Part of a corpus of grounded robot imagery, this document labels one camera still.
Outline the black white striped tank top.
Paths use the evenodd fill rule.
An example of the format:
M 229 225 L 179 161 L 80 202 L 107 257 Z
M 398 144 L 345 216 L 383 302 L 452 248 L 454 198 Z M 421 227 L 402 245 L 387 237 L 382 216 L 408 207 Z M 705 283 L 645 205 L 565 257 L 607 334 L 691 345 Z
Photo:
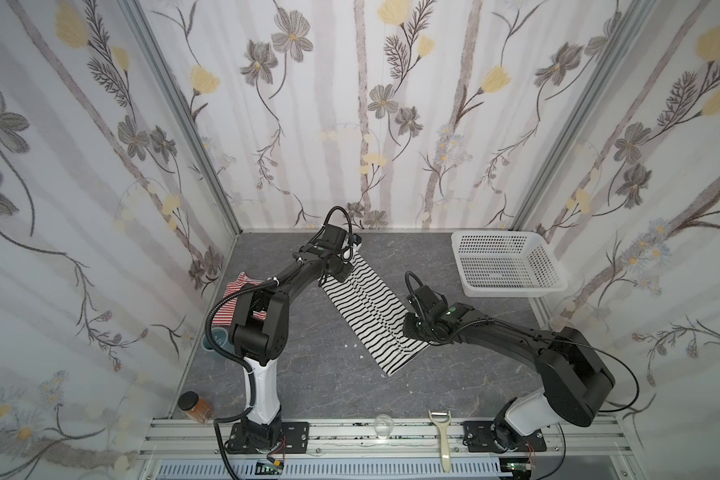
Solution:
M 329 277 L 323 290 L 375 363 L 391 376 L 428 344 L 403 334 L 408 310 L 365 259 L 356 253 L 351 264 L 344 282 Z

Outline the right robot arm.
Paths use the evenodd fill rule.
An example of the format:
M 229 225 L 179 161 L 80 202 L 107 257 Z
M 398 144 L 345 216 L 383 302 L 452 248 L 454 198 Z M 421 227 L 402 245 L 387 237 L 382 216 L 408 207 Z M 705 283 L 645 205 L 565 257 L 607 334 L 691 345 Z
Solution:
M 404 276 L 409 312 L 403 334 L 432 346 L 466 344 L 515 360 L 541 378 L 542 387 L 506 403 L 488 427 L 488 444 L 507 452 L 544 427 L 567 422 L 590 426 L 615 386 L 615 378 L 583 334 L 516 326 L 465 303 L 449 303 L 411 271 Z

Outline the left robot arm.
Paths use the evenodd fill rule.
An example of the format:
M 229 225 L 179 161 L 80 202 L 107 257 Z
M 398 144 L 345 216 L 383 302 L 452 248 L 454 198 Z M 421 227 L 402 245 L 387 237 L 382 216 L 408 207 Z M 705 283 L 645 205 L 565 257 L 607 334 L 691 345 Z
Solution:
M 289 266 L 261 283 L 243 284 L 211 308 L 204 339 L 212 351 L 242 367 L 246 381 L 245 409 L 216 420 L 215 428 L 239 422 L 246 445 L 257 450 L 272 451 L 283 443 L 276 363 L 288 340 L 291 304 L 313 283 L 345 282 L 354 269 L 356 245 L 349 212 L 334 206 Z

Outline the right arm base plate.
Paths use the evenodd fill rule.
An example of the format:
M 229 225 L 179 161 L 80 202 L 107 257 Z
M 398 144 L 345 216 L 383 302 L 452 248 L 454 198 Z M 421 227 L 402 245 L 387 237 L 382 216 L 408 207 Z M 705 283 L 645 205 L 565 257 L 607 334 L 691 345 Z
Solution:
M 506 422 L 465 421 L 462 443 L 470 453 L 532 453 L 546 452 L 547 445 L 540 430 L 521 436 Z

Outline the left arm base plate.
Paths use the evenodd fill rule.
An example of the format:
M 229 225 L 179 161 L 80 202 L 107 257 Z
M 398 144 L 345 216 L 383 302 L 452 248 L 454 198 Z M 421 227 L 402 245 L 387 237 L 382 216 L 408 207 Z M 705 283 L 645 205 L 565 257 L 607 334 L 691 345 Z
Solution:
M 310 424 L 308 422 L 285 422 L 281 426 L 280 435 L 271 447 L 254 439 L 254 435 L 243 428 L 240 423 L 232 427 L 232 431 L 224 443 L 228 454 L 265 454 L 285 453 L 305 454 L 307 452 Z

